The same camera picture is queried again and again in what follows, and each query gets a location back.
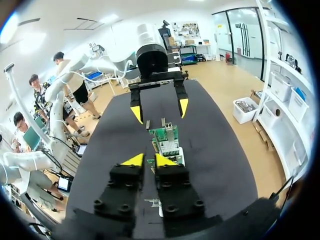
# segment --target patterned shirt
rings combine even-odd
[[[47,89],[50,87],[50,84],[45,82],[44,84],[40,84],[40,92],[34,90],[34,110],[36,113],[39,113],[39,110],[42,110],[44,114],[49,118],[50,111],[52,107],[52,103],[47,102],[45,99],[45,94]]]

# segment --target ceiling light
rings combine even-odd
[[[18,15],[14,13],[11,15],[11,17],[8,19],[6,24],[4,25],[1,34],[0,34],[0,43],[1,44],[7,44],[10,39],[14,36],[17,28],[18,28]]]
[[[20,42],[20,50],[22,54],[30,54],[37,50],[46,37],[45,33],[29,33]]]
[[[114,20],[116,20],[117,18],[118,18],[118,15],[116,15],[116,14],[111,14],[111,15],[109,15],[109,16],[106,16],[106,17],[102,18],[102,19],[100,20],[100,22],[101,22],[101,23],[104,23],[104,24],[109,24],[109,23],[113,22]]]

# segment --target laptop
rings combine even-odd
[[[39,126],[40,129],[45,127],[45,124],[42,122],[41,117],[37,117],[35,119],[36,124]],[[35,130],[30,126],[28,130],[23,135],[23,139],[25,142],[29,145],[32,151],[37,150],[37,147],[39,146],[39,143],[41,141],[38,134],[35,132]]]

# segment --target black shorts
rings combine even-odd
[[[86,88],[85,81],[83,81],[82,85],[73,93],[73,96],[78,104],[86,104],[89,100],[88,98],[88,90]]]

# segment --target man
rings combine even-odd
[[[27,132],[27,130],[29,129],[29,125],[26,123],[26,120],[21,112],[18,111],[15,113],[15,115],[13,116],[13,123],[16,126],[16,128],[18,129],[18,132],[16,135],[18,138],[17,141],[21,145],[21,148],[23,149],[23,151],[25,153],[31,152],[30,146],[28,146],[28,144],[26,143],[26,141],[24,139],[24,135]]]
[[[50,84],[45,82],[44,84],[39,83],[39,77],[36,74],[33,74],[29,80],[30,86],[34,89],[34,98],[35,98],[35,104],[34,104],[34,110],[36,113],[39,113],[45,121],[48,121],[48,118],[50,117],[50,111],[52,108],[52,103],[46,102],[45,94],[46,90],[50,87]],[[83,137],[87,137],[90,133],[88,131],[82,131],[75,121],[73,121],[70,117],[67,111],[62,108],[62,118],[65,122],[67,122],[70,127],[72,127],[78,134],[80,134]]]
[[[64,55],[65,54],[60,51],[53,57],[53,61],[58,66],[56,76],[58,76],[70,62],[70,60],[64,60]],[[73,74],[71,80],[63,88],[64,96],[67,98],[69,98],[69,91],[73,94],[77,103],[93,115],[93,119],[100,119],[101,116],[96,110],[94,103],[88,98],[89,93],[85,81],[81,76]]]

